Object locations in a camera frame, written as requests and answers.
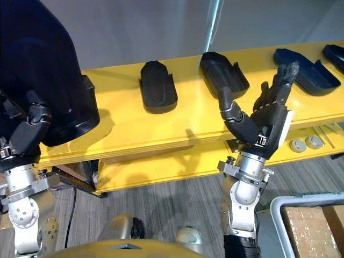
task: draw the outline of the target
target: metal rod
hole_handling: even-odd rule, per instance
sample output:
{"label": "metal rod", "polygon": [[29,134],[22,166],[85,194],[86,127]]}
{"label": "metal rod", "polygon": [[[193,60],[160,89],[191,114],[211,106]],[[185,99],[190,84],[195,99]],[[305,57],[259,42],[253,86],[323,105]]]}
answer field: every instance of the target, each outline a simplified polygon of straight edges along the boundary
{"label": "metal rod", "polygon": [[326,145],[325,141],[321,138],[320,133],[318,132],[318,129],[316,129],[315,127],[312,127],[312,128],[315,131],[317,137],[319,137],[319,139],[323,142],[323,144]]}
{"label": "metal rod", "polygon": [[338,134],[338,132],[336,132],[335,129],[333,129],[332,127],[330,127],[330,125],[325,125],[328,129],[330,129],[332,132],[334,132],[335,134]]}
{"label": "metal rod", "polygon": [[4,184],[0,184],[0,190],[1,189],[4,189],[4,188],[7,188],[9,185],[7,183],[4,183]]}
{"label": "metal rod", "polygon": [[72,175],[69,175],[65,171],[63,171],[63,170],[61,170],[55,166],[53,166],[52,172],[56,173],[60,176],[60,180],[62,183],[75,186],[79,190],[81,190],[83,192],[87,192],[88,194],[91,194],[91,195],[96,196],[98,198],[105,198],[107,196],[106,193],[102,193],[101,195],[94,194],[94,192],[96,191],[95,187],[93,187],[92,185],[90,185],[86,182],[81,181],[80,179],[78,179]]}
{"label": "metal rod", "polygon": [[319,126],[322,134],[324,135],[324,137],[326,138],[326,140],[329,142],[329,144],[332,146],[333,149],[335,149],[335,146],[333,145],[333,143],[330,141],[330,139],[327,137],[327,135],[325,134],[324,130],[321,128],[321,126]]}

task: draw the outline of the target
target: white plastic bin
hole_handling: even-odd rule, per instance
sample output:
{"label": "white plastic bin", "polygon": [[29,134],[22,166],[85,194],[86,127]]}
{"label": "white plastic bin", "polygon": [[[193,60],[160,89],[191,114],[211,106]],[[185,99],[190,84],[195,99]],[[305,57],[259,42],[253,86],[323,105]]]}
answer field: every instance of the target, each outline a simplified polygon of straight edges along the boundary
{"label": "white plastic bin", "polygon": [[291,243],[286,232],[282,216],[281,208],[286,206],[302,206],[302,207],[316,207],[327,205],[344,204],[344,192],[342,193],[321,193],[314,195],[302,196],[283,196],[273,199],[270,205],[270,213],[276,228],[276,232],[281,242],[281,247],[284,256],[287,258],[295,258],[295,254],[291,247]]}

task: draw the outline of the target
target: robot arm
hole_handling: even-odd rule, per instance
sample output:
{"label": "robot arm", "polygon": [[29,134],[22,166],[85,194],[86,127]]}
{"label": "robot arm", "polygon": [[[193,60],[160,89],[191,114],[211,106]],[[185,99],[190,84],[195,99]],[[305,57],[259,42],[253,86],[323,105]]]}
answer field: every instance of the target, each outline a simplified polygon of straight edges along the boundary
{"label": "robot arm", "polygon": [[38,0],[0,5],[0,173],[9,188],[1,202],[15,228],[16,257],[40,256],[55,250],[49,188],[59,177],[38,169],[39,144],[56,146],[87,133],[99,113],[73,42],[49,10]]}
{"label": "robot arm", "polygon": [[219,94],[221,116],[227,128],[244,143],[235,164],[232,157],[218,164],[226,175],[221,206],[226,257],[260,256],[254,209],[274,174],[264,168],[265,161],[283,143],[291,123],[293,111],[288,111],[284,104],[298,68],[298,63],[280,66],[271,88],[267,82],[262,84],[262,94],[250,117],[232,101],[229,88],[223,88]]}

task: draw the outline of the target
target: cardboard box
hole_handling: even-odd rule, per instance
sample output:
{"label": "cardboard box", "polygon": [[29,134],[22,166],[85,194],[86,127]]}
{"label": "cardboard box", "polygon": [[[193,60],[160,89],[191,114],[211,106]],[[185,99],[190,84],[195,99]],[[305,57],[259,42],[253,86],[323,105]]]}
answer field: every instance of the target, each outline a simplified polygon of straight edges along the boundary
{"label": "cardboard box", "polygon": [[344,205],[322,207],[338,250],[344,257]]}
{"label": "cardboard box", "polygon": [[322,208],[284,207],[282,218],[296,257],[341,257]]}

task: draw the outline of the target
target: metal bracket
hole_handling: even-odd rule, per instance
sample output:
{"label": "metal bracket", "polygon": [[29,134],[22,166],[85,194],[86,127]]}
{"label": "metal bracket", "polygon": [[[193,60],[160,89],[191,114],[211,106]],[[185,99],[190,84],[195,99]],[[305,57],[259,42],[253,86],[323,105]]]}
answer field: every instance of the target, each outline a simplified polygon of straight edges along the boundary
{"label": "metal bracket", "polygon": [[267,144],[267,141],[268,138],[266,136],[259,134],[255,146],[264,147]]}
{"label": "metal bracket", "polygon": [[240,171],[240,167],[237,167],[235,165],[231,165],[226,162],[219,161],[217,168],[226,175],[236,177],[237,179],[244,181],[245,183],[254,185],[258,188],[265,188],[267,185],[265,181],[262,181],[255,176],[251,176]]}
{"label": "metal bracket", "polygon": [[1,200],[1,203],[2,205],[8,205],[9,203],[16,202],[25,197],[49,189],[50,187],[57,185],[58,183],[60,183],[58,175],[38,179],[36,181],[33,181],[29,187],[10,193],[7,198]]}
{"label": "metal bracket", "polygon": [[240,141],[238,139],[227,140],[228,147],[231,149],[232,153],[239,152]]}
{"label": "metal bracket", "polygon": [[66,173],[65,171],[61,170],[58,167],[53,166],[52,173],[58,174],[60,176],[60,180],[62,183],[75,186],[76,188],[78,188],[79,190],[83,192],[87,192],[98,198],[105,198],[108,196],[106,192],[101,193],[100,195],[95,195],[94,192],[96,191],[96,188],[93,185],[90,185],[86,182],[79,180],[78,178],[72,175],[69,175],[68,173]]}

